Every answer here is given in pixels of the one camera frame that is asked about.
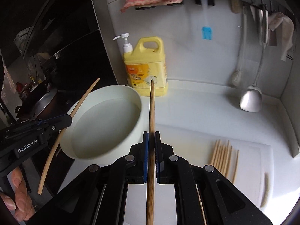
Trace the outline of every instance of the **silicone brush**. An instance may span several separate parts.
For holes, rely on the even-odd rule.
[[[202,27],[202,39],[211,40],[212,39],[212,29],[209,26],[208,18],[207,18],[207,9],[208,9],[207,0],[201,0],[201,5],[203,8],[203,15],[204,15],[204,26]]]

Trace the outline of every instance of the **dish soap bottle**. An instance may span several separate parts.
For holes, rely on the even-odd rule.
[[[154,95],[163,96],[167,93],[166,55],[164,43],[159,37],[146,37],[139,39],[133,49],[128,42],[129,33],[115,37],[124,39],[123,59],[132,87],[141,96],[150,96],[151,80],[154,81]],[[157,48],[145,48],[144,43],[155,42]]]

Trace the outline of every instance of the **white basket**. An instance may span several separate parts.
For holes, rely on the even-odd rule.
[[[13,40],[15,45],[17,46],[17,48],[19,50],[22,50],[22,48],[20,48],[21,44],[25,41],[26,39],[26,36],[28,34],[28,31],[29,31],[30,27],[20,31],[17,35],[16,35],[16,38]]]

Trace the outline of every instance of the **bottle label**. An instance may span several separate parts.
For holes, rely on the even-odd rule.
[[[165,87],[167,84],[165,61],[126,65],[126,69],[134,88],[148,89],[151,87],[151,80],[156,88]]]

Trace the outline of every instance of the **white pump nozzle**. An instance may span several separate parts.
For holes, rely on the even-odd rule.
[[[133,51],[132,45],[128,42],[128,37],[129,37],[129,33],[125,33],[125,34],[121,34],[121,35],[113,38],[113,40],[116,40],[119,38],[124,39],[124,45],[123,45],[124,52],[132,52]]]

